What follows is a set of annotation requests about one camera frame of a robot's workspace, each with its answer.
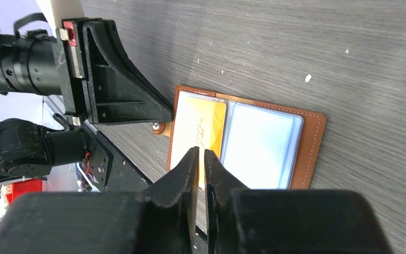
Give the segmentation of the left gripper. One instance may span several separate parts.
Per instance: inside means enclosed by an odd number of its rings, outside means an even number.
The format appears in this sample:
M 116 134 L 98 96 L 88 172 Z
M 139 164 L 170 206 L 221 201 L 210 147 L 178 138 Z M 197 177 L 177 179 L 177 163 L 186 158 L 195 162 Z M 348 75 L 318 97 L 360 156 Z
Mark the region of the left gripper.
M 128 58 L 113 20 L 65 19 L 56 36 L 65 115 L 102 125 L 172 120 L 172 104 Z

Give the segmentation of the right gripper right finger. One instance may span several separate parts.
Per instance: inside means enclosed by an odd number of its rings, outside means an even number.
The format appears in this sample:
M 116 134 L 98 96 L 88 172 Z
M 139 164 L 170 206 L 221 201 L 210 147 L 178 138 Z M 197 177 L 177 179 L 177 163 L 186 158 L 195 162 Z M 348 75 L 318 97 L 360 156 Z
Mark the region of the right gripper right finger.
M 204 161 L 209 253 L 392 253 L 360 193 L 250 189 L 213 151 Z

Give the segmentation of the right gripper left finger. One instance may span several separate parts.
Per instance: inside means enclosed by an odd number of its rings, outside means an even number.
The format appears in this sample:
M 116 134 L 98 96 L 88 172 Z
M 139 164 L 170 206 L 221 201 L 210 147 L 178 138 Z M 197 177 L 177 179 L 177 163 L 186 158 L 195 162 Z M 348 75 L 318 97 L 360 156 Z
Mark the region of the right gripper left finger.
M 199 149 L 141 192 L 29 193 L 0 222 L 0 253 L 192 253 Z

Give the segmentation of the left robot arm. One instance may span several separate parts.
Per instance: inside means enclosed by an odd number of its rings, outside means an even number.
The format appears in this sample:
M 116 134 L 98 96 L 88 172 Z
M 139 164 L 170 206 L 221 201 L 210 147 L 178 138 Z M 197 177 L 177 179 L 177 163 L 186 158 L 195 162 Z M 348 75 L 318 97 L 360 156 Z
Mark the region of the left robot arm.
M 116 23 L 79 1 L 39 1 L 40 12 L 0 32 L 0 182 L 102 157 L 79 122 L 169 122 L 172 106 L 129 60 Z

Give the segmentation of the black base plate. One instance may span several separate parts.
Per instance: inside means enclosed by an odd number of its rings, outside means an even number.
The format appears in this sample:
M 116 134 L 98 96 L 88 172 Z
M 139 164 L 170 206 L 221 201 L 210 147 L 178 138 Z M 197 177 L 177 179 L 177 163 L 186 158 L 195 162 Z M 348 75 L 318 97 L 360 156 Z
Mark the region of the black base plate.
M 196 224 L 199 149 L 150 181 L 105 135 L 85 125 L 87 168 L 102 192 L 106 215 L 99 229 L 110 253 L 207 253 L 207 235 Z

